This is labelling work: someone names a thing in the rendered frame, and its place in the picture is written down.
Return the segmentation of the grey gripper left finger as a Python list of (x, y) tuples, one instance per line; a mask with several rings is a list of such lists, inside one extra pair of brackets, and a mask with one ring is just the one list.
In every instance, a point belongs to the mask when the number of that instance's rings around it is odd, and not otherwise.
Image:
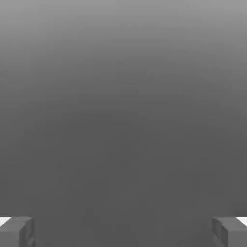
[(36, 247), (35, 218), (0, 216), (0, 247)]

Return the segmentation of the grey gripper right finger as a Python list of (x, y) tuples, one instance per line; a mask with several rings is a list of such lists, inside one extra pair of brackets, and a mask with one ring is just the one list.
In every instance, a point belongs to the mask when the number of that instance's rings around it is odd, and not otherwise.
[(213, 217), (215, 247), (247, 247), (247, 217)]

